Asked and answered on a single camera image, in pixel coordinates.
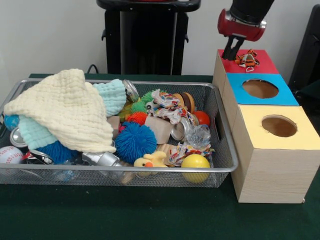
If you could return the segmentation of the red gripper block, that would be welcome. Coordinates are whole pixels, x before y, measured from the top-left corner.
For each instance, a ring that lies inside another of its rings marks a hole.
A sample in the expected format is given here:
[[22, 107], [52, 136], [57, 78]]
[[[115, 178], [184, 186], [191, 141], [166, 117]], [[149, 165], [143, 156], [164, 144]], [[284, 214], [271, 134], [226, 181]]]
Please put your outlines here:
[[218, 32], [228, 37], [222, 58], [224, 60], [234, 60], [244, 41], [258, 41], [264, 34], [266, 27], [267, 21], [265, 19], [259, 24], [244, 23], [233, 17], [229, 10], [223, 9], [217, 23]]

